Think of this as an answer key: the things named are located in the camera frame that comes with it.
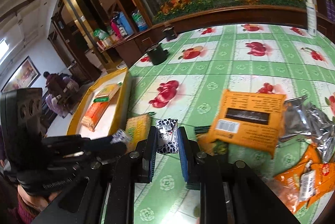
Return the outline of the operator left hand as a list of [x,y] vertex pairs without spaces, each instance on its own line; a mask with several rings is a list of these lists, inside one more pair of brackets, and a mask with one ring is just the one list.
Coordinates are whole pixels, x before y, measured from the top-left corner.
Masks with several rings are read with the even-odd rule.
[[17,186],[18,194],[23,202],[38,212],[43,211],[61,192],[53,192],[47,198],[43,196],[30,196],[21,185]]

